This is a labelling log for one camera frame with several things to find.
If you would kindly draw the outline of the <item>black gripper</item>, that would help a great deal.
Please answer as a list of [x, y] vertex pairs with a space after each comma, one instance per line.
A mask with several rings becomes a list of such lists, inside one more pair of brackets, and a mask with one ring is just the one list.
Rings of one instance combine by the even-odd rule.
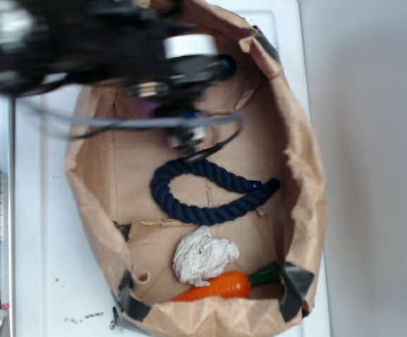
[[194, 164], [218, 152], [221, 141], [207, 150], [197, 150], [206, 136], [205, 128], [231, 123], [228, 117], [204, 117], [197, 103], [205, 90], [221, 81], [212, 79], [209, 65], [220, 53], [210, 34], [182, 34], [170, 37], [133, 34], [126, 42], [127, 97], [146, 107], [144, 121], [134, 129], [163, 128], [169, 146], [181, 151], [187, 164]]

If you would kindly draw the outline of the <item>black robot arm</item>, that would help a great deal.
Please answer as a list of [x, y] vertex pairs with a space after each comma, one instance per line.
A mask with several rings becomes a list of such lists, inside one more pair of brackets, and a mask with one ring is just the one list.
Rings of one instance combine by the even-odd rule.
[[204, 119], [196, 103], [236, 64], [218, 52], [212, 35], [180, 21], [183, 7], [174, 1], [161, 13], [134, 1], [0, 1], [0, 94], [39, 95], [69, 84], [120, 87], [157, 103], [152, 116], [72, 123], [89, 126], [92, 135], [162, 128], [183, 162], [206, 159], [224, 142], [197, 150], [205, 127], [228, 119]]

